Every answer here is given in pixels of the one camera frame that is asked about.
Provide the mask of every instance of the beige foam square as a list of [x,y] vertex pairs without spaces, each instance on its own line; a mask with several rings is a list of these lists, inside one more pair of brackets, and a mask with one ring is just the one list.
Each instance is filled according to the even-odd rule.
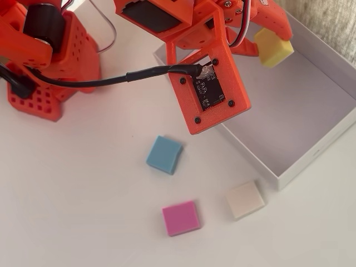
[[254,181],[247,182],[226,194],[235,219],[240,219],[265,206]]

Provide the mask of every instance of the blue foam square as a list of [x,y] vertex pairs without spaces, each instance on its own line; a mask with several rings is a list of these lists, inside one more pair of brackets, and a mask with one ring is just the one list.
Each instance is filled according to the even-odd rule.
[[158,135],[146,163],[168,174],[173,174],[182,148],[181,143]]

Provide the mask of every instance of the yellow foam cube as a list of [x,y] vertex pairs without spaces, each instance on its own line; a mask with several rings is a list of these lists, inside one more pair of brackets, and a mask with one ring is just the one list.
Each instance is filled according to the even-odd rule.
[[262,65],[272,68],[290,56],[294,50],[289,41],[283,41],[275,32],[263,28],[255,34]]

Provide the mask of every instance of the white box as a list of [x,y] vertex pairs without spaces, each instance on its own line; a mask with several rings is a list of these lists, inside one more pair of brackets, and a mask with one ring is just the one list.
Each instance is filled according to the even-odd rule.
[[[356,69],[291,15],[289,21],[295,52],[276,67],[234,56],[252,108],[217,126],[278,189],[356,121]],[[259,29],[252,23],[248,38]],[[178,60],[191,52],[177,48]],[[166,62],[165,46],[155,57]]]

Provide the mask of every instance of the white table surface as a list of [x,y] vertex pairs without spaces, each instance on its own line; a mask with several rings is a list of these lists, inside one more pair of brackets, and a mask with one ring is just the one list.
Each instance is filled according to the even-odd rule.
[[[96,2],[119,32],[105,76],[156,65],[161,41]],[[356,266],[356,126],[276,192],[215,128],[188,133],[166,77],[78,93],[57,123],[3,93],[0,122],[0,266]],[[174,176],[145,164],[157,135],[185,145]],[[268,204],[234,222],[224,193],[252,179]],[[168,237],[160,209],[191,199],[203,228]]]

